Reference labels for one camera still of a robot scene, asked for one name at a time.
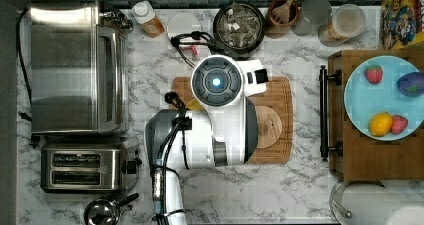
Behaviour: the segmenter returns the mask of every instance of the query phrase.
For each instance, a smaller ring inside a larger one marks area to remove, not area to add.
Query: wooden cutting board
[[[188,77],[175,78],[172,91],[177,92],[185,104],[194,99]],[[267,91],[251,96],[249,100],[256,108],[259,137],[258,147],[248,163],[287,163],[293,139],[293,105],[289,80],[285,77],[270,77]]]

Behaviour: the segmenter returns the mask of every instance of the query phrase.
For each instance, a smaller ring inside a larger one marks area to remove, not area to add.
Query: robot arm
[[[239,165],[251,156],[257,145],[257,120],[247,95],[264,92],[266,81],[258,60],[237,63],[210,56],[199,62],[191,77],[193,94],[205,110],[185,111],[174,93],[174,101],[181,103],[173,104],[183,108],[162,110],[149,121],[145,141],[154,167],[159,224],[186,224],[178,171]]]

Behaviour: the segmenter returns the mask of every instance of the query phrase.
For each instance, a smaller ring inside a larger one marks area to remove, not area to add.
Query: pot handle
[[[136,200],[138,197],[139,197],[138,193],[131,194],[128,197],[124,198],[124,200],[119,202],[118,207],[125,206],[125,205],[129,204],[130,202]]]

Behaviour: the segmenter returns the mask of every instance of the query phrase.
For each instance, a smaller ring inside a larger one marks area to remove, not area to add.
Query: spice bottle
[[[132,8],[135,20],[141,24],[144,31],[154,38],[165,32],[162,22],[156,16],[148,1],[139,2]]]

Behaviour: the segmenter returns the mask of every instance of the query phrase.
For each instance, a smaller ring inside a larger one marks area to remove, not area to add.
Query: red object
[[[393,115],[392,116],[392,127],[390,128],[390,132],[394,135],[401,133],[408,126],[408,119],[401,115]]]
[[[379,65],[373,65],[365,70],[365,78],[372,84],[377,84],[383,79],[383,69]]]

